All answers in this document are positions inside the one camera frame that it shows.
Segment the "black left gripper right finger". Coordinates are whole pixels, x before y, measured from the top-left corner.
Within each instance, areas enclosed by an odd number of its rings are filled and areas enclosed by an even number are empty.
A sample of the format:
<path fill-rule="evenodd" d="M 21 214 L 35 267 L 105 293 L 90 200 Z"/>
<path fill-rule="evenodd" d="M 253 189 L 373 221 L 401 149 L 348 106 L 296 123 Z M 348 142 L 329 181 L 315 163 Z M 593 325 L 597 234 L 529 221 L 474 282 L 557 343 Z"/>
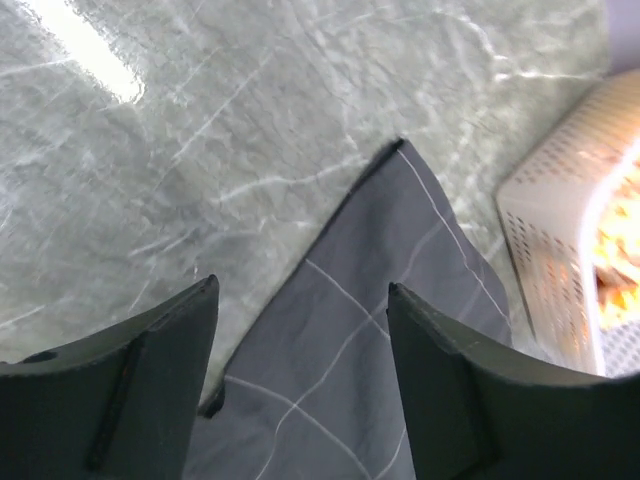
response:
<path fill-rule="evenodd" d="M 639 379 L 522 354 L 405 286 L 387 317 L 420 479 L 635 479 Z"/>

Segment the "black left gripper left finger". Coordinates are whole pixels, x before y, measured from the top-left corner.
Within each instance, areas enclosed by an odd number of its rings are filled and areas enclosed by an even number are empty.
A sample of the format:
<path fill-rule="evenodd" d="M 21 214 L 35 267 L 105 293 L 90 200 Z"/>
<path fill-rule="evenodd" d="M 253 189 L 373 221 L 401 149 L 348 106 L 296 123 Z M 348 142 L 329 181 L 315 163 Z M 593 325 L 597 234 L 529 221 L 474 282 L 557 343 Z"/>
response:
<path fill-rule="evenodd" d="M 208 276 L 95 334 L 1 367 L 5 479 L 178 479 L 208 369 Z"/>

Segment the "dark grey checked pillowcase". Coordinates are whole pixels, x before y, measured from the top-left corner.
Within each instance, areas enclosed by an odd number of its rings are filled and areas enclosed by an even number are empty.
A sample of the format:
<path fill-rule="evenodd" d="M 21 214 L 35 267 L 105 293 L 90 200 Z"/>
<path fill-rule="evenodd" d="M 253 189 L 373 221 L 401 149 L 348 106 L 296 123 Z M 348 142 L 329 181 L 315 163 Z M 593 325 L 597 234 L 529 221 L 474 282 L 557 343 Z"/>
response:
<path fill-rule="evenodd" d="M 387 327 L 401 283 L 509 343 L 505 289 L 414 146 L 385 145 L 226 366 L 187 479 L 410 479 Z"/>

